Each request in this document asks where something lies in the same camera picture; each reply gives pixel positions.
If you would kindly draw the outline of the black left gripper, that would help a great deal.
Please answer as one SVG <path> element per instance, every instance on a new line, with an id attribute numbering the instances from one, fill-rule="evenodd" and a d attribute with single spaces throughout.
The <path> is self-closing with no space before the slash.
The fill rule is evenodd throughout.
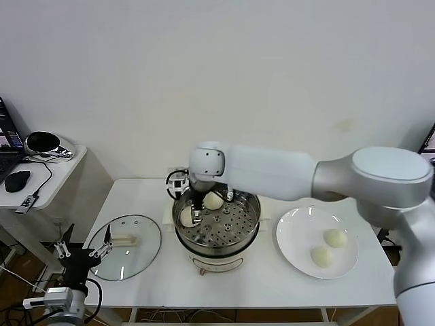
<path id="1" fill-rule="evenodd" d="M 89 270 L 94 267 L 94 258 L 104 259 L 113 249 L 111 227 L 107 226 L 103 244 L 97 249 L 72 249 L 69 251 L 69 241 L 73 233 L 72 223 L 62 235 L 60 241 L 54 243 L 60 263 L 65 268 L 61 285 L 71 289 L 85 289 Z"/>

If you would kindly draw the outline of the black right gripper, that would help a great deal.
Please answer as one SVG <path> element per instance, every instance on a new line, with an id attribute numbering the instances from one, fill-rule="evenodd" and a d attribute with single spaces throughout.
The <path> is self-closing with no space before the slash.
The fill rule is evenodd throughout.
<path id="1" fill-rule="evenodd" d="M 202 181 L 190 182 L 190 199 L 192 201 L 191 206 L 191 218 L 192 223 L 198 224 L 203 220 L 203 200 L 205 197 L 205 184 Z"/>

